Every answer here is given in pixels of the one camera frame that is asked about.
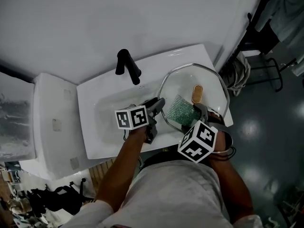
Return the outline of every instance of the green mesh cloth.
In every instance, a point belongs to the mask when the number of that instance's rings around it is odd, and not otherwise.
[[[175,97],[171,105],[167,118],[184,126],[191,126],[193,120],[199,120],[200,113],[195,111],[193,105],[180,95]]]

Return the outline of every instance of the black faucet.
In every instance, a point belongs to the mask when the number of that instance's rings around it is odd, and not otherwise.
[[[137,67],[134,60],[132,59],[129,51],[127,49],[122,49],[117,53],[117,67],[115,74],[124,74],[124,66],[127,67],[133,84],[138,85],[141,81],[139,76],[142,74],[141,70]]]

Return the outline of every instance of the white cube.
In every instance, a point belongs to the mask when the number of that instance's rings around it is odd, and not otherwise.
[[[118,129],[133,130],[149,124],[144,105],[117,110],[115,117]]]
[[[198,121],[184,135],[178,146],[178,152],[195,163],[200,162],[214,151],[218,130]]]

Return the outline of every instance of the white shirt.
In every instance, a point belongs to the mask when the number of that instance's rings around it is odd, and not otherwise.
[[[143,169],[121,208],[103,201],[85,205],[63,228],[262,228],[257,215],[231,225],[223,216],[219,179],[208,166],[168,161]]]

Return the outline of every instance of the forearm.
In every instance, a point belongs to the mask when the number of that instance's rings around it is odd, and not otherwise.
[[[230,222],[254,214],[249,190],[230,161],[210,160],[210,164],[218,175]]]
[[[145,134],[130,134],[99,186],[96,199],[107,202],[114,212],[128,192],[144,141]]]

